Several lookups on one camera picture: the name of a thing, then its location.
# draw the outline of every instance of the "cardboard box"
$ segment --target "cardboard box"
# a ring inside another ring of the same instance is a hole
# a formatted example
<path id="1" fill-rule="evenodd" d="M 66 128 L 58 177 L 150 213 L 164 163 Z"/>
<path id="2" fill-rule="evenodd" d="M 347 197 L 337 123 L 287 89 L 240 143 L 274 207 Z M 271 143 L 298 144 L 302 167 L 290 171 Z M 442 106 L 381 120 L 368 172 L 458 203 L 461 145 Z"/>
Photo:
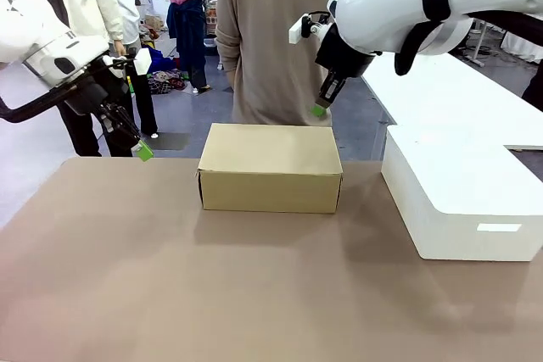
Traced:
<path id="1" fill-rule="evenodd" d="M 204 209 L 333 214 L 342 177 L 329 127 L 214 124 L 199 164 Z"/>

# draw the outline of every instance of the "black pants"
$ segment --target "black pants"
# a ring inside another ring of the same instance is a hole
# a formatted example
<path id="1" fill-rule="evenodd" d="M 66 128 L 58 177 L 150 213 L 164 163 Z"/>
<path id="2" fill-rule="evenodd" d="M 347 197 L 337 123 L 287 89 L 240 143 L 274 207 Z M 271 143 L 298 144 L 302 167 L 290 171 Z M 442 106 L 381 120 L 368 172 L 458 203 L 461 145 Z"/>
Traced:
<path id="1" fill-rule="evenodd" d="M 120 101 L 120 104 L 125 107 L 128 114 L 133 118 L 134 111 L 132 107 L 132 96 L 129 92 Z M 66 125 L 66 129 L 70 134 L 70 139 L 74 145 L 74 149 L 79 156 L 82 157 L 101 157 L 99 152 L 98 140 L 92 130 L 92 117 L 90 114 L 79 115 L 66 103 L 59 105 L 60 117 Z M 108 143 L 109 153 L 111 157 L 132 157 L 130 149 L 123 149 L 115 146 L 113 143 Z"/>
<path id="2" fill-rule="evenodd" d="M 543 62 L 524 91 L 523 100 L 543 112 Z"/>
<path id="3" fill-rule="evenodd" d="M 130 81 L 134 87 L 137 112 L 142 121 L 140 130 L 144 135 L 151 136 L 159 130 L 159 127 L 154 116 L 153 97 L 151 96 L 147 76 L 137 75 L 133 67 L 126 67 L 126 75 L 130 76 Z"/>

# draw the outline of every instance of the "white box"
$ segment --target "white box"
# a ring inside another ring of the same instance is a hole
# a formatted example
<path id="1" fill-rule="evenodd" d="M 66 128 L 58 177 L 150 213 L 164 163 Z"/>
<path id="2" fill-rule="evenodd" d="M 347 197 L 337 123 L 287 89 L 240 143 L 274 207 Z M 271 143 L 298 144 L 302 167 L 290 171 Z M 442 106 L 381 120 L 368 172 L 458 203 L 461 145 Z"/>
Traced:
<path id="1" fill-rule="evenodd" d="M 168 10 L 170 9 L 170 0 L 151 0 L 153 15 L 159 16 L 164 23 L 168 18 Z"/>
<path id="2" fill-rule="evenodd" d="M 390 126 L 383 177 L 424 259 L 530 261 L 543 246 L 543 183 L 503 146 Z"/>

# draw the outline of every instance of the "tabletop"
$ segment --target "tabletop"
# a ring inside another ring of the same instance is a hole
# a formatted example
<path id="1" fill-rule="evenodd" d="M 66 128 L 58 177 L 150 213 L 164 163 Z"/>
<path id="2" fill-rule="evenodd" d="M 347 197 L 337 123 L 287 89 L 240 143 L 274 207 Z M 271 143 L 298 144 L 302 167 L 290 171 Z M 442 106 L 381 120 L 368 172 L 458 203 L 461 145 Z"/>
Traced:
<path id="1" fill-rule="evenodd" d="M 396 124 L 466 127 L 509 148 L 543 147 L 543 113 L 477 70 L 449 54 L 418 55 L 398 76 L 394 57 L 375 58 L 363 78 Z"/>
<path id="2" fill-rule="evenodd" d="M 201 209 L 190 159 L 72 159 L 0 231 L 0 359 L 539 361 L 543 257 L 424 261 L 378 163 L 335 215 Z"/>

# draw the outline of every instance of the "floor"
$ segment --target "floor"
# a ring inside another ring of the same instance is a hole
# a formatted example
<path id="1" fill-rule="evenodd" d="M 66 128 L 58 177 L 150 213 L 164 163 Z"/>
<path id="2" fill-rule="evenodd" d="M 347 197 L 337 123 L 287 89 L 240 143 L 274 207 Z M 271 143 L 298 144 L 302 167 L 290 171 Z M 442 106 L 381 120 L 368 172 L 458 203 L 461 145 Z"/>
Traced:
<path id="1" fill-rule="evenodd" d="M 495 49 L 490 50 L 490 55 L 485 56 L 484 61 L 484 68 L 474 68 L 518 95 L 522 94 L 536 70 L 533 65 L 502 55 Z M 224 73 L 217 71 L 217 63 L 217 57 L 208 57 L 206 71 L 208 82 L 213 86 L 212 91 L 199 96 L 183 92 L 154 96 L 160 131 L 184 133 L 189 137 L 188 145 L 183 150 L 156 151 L 157 157 L 200 157 L 211 123 L 230 120 L 232 90 Z M 46 91 L 21 67 L 9 69 L 11 72 L 0 75 L 0 95 L 9 106 L 19 106 Z M 19 93 L 21 89 L 25 90 L 24 95 Z M 380 117 L 381 108 L 364 82 L 350 81 L 333 106 L 333 128 L 342 160 L 370 158 Z M 0 154 L 1 227 L 74 153 L 56 109 L 18 125 L 0 120 L 0 141 L 4 150 L 4 154 Z M 104 155 L 107 155 L 103 138 L 100 145 Z M 516 155 L 543 180 L 543 153 Z"/>

